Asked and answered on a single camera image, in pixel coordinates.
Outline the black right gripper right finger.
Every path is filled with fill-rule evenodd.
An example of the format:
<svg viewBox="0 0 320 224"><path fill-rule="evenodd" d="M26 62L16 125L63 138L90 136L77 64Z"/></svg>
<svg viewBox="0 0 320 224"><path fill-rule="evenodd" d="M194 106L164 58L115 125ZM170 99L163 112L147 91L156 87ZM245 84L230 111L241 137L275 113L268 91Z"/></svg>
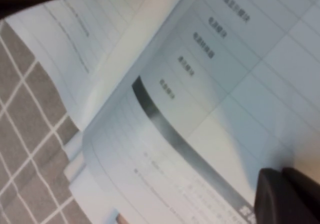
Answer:
<svg viewBox="0 0 320 224"><path fill-rule="evenodd" d="M289 167L282 170L282 175L291 184L301 202L306 206L306 208L319 223L319 184L300 171Z"/></svg>

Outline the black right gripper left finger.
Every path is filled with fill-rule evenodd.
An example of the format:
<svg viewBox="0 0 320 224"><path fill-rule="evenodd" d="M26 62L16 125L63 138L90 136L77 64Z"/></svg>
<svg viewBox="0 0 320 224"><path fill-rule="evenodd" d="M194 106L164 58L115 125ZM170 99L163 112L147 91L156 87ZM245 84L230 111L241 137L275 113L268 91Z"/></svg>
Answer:
<svg viewBox="0 0 320 224"><path fill-rule="evenodd" d="M254 213L257 223L300 223L303 206L292 186L280 172L260 170L255 194Z"/></svg>

